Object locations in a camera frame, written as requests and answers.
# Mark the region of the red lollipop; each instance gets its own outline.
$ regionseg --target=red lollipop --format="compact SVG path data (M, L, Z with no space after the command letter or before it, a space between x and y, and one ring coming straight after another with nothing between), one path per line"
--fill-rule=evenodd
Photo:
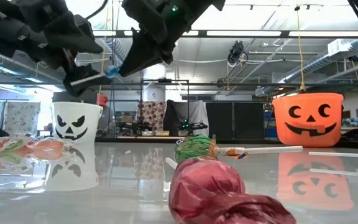
M277 200L245 194L237 171L212 157L181 162L173 176L169 208L187 224L294 224L294 217Z

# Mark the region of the lollipop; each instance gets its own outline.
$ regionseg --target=lollipop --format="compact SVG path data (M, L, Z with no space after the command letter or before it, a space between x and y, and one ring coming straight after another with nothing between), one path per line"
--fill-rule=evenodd
M69 159L71 153L65 153L65 150L71 145L67 140L53 138L35 141L28 137L2 137L0 138L0 169L22 170L34 161Z
M198 134L177 141L175 159L177 162L198 156L211 156L213 158L229 156L234 159L242 159L249 154L301 152L302 150L302 146L260 148L219 147L212 139Z
M296 223L277 200L246 194L235 168L206 156L178 165L171 182L169 209L177 223Z

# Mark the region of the glossy white tabletop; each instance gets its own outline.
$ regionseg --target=glossy white tabletop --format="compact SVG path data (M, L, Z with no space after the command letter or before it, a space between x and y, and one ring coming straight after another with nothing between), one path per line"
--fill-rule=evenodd
M0 224L174 223L167 202L173 170L164 162L173 158L174 146L97 143L81 150L83 159L62 167L39 165L23 174L0 173ZM238 170L247 193L279 199L298 223L358 223L358 158L323 159L304 153L222 160Z

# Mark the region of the green candy wrapper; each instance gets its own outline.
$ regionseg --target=green candy wrapper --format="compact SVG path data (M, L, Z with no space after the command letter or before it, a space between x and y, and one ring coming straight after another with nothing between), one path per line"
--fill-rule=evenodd
M202 134L190 136L177 141L175 160L181 162L193 157L212 156L211 151L215 148L216 143Z

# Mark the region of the light fixture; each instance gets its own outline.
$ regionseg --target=light fixture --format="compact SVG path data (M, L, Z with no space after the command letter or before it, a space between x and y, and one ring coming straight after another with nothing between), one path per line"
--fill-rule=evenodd
M212 36L258 36L258 37L275 37L280 36L281 31L268 30L250 30L250 31L236 31L236 30L212 30L207 31L206 35Z
M116 31L112 31L112 30L94 30L93 31L93 35L95 37L111 37L116 35Z
M59 88L59 87L56 87L56 86L54 86L54 85L41 85L40 87L42 87L42 88L44 88L44 89L46 89L46 90L50 90L50 91L52 91L52 92L54 92L54 93L60 93L60 92L62 92L63 90L61 89L61 88Z
M191 30L191 31L189 31L189 32L183 33L183 35L187 35L187 36L189 36L189 35L197 36L197 35L198 35L198 31L197 31L197 30Z
M35 83L42 83L41 80L38 80L38 79L36 79L36 78L25 78L25 79L28 80L28 81L35 82Z
M358 31L291 31L288 36L298 37L358 37Z
M132 31L129 31L129 30L124 31L124 35L130 36L130 35L132 35Z

